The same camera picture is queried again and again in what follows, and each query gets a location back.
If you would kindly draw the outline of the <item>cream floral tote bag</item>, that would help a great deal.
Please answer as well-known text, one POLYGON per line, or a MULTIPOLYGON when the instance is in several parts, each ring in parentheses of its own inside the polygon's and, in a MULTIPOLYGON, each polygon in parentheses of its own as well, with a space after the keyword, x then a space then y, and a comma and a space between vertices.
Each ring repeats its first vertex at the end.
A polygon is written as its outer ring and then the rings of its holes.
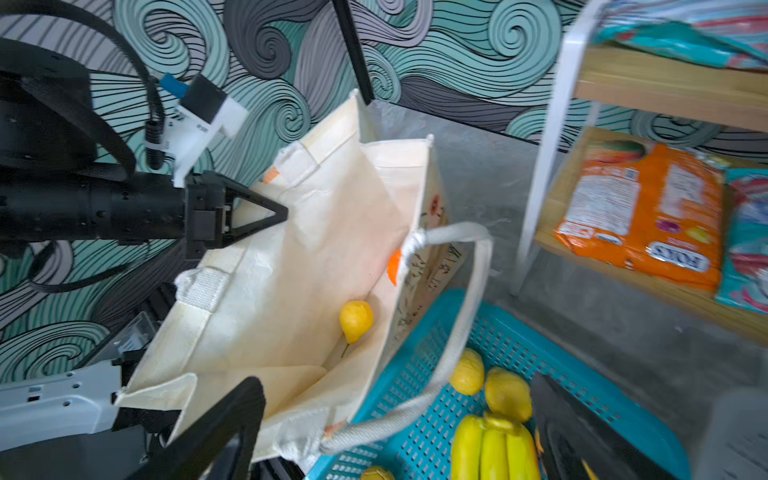
POLYGON ((175 411, 172 438, 242 380, 266 397, 253 457, 301 460, 393 436, 445 387, 465 348, 490 270, 482 225, 450 223, 431 137, 377 141, 358 92, 283 148, 254 191, 288 220, 207 252, 175 281, 176 300, 116 402, 175 411), (473 271, 450 336, 422 391, 379 419, 354 418, 413 331, 455 260, 474 247, 473 271), (387 276, 402 257, 398 284, 387 276), (364 300, 373 327, 347 346, 339 315, 364 300))

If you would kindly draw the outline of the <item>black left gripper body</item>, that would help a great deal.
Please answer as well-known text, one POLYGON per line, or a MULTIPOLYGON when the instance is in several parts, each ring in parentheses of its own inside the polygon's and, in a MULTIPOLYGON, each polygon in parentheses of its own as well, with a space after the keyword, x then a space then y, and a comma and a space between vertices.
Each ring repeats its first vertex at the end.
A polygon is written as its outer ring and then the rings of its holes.
POLYGON ((75 173, 1 171, 1 252, 18 258, 30 243, 114 240, 138 245, 181 240, 186 257, 231 242, 231 197, 213 172, 190 174, 180 188, 169 175, 136 173, 116 181, 75 173))

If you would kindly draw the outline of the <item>orange tangerine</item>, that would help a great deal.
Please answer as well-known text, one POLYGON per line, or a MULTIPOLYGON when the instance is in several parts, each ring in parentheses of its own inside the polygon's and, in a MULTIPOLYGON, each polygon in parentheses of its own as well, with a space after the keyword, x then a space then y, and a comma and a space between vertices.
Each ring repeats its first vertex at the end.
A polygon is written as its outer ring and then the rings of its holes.
POLYGON ((394 286, 398 284, 398 272, 399 272, 401 257, 402 257, 402 252, 400 249, 398 249, 391 255, 387 264, 387 276, 390 282, 394 286))

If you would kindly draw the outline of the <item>small yellow pear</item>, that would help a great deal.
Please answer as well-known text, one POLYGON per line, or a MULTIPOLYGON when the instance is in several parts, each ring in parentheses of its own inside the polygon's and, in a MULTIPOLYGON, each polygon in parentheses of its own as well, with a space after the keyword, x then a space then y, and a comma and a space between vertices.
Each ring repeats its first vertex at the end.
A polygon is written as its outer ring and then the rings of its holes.
POLYGON ((344 356, 348 348, 357 343, 373 327, 373 309, 364 300, 347 302, 340 311, 339 321, 347 343, 342 352, 344 356))

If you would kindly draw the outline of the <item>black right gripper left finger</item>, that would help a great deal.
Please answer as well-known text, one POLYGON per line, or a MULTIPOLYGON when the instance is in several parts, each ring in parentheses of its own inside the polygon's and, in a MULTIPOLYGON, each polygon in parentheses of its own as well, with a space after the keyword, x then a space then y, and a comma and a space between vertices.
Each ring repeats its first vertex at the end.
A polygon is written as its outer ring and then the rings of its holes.
POLYGON ((265 406, 260 380, 244 379, 130 477, 247 479, 265 406))

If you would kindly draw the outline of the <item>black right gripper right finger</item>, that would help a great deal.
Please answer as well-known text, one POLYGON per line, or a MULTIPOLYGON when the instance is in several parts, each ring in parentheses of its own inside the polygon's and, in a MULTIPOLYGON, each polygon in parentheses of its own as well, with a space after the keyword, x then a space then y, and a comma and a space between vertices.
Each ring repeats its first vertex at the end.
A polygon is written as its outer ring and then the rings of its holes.
POLYGON ((672 479, 548 375, 531 381, 540 460, 549 479, 672 479))

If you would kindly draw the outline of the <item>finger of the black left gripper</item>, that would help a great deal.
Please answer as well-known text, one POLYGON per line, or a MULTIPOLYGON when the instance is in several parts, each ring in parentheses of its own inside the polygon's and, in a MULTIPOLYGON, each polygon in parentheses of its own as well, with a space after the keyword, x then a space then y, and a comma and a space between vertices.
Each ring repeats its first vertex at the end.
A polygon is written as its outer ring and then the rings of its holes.
POLYGON ((222 248, 288 220, 289 209, 283 204, 228 178, 222 185, 222 248))

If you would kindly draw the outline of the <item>pink green candy bag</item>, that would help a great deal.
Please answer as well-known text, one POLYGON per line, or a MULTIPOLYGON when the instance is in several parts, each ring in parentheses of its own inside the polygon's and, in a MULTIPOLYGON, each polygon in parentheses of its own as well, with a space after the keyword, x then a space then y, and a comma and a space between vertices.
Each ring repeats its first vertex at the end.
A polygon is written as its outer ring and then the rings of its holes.
POLYGON ((597 43, 706 67, 767 70, 765 1, 613 1, 597 43))

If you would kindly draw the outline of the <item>yellow banana bunch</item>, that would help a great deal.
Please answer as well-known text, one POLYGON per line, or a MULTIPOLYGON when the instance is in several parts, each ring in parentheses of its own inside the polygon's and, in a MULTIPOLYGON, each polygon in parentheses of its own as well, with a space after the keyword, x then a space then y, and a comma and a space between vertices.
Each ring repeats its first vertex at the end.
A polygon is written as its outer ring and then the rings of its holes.
POLYGON ((486 413, 465 416, 451 447, 451 479, 540 479, 533 436, 522 424, 486 413))

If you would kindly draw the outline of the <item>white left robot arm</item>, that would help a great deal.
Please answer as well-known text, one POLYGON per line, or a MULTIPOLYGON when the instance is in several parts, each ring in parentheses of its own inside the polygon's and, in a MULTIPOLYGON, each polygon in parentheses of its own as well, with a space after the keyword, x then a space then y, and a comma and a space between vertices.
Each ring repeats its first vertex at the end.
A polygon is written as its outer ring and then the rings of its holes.
MULTIPOLYGON (((115 240, 138 245, 155 239, 181 243, 190 260, 283 223, 287 207, 214 172, 193 174, 180 187, 165 175, 137 173, 127 181, 52 173, 1 177, 1 249, 33 242, 36 280, 60 240, 115 240)), ((119 369, 109 362, 23 381, 1 391, 1 446, 110 428, 118 413, 119 369)), ((233 387, 168 450, 138 472, 141 479, 243 479, 259 434, 266 398, 248 377, 233 387)))

